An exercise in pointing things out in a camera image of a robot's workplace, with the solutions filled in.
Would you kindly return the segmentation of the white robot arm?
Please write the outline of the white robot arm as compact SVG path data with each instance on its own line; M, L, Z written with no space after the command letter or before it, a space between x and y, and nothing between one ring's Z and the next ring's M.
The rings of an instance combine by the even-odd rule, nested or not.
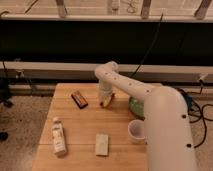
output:
M97 66L94 74L100 102L115 86L144 104L148 171L198 171L188 107L178 90L120 75L114 61Z

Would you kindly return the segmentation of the beige robot end tool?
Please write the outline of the beige robot end tool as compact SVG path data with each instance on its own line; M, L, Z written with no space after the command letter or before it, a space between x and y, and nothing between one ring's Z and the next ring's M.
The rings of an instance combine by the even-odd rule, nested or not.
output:
M107 107L110 104L111 97L110 96L105 96L101 99L100 101L100 106L101 107Z

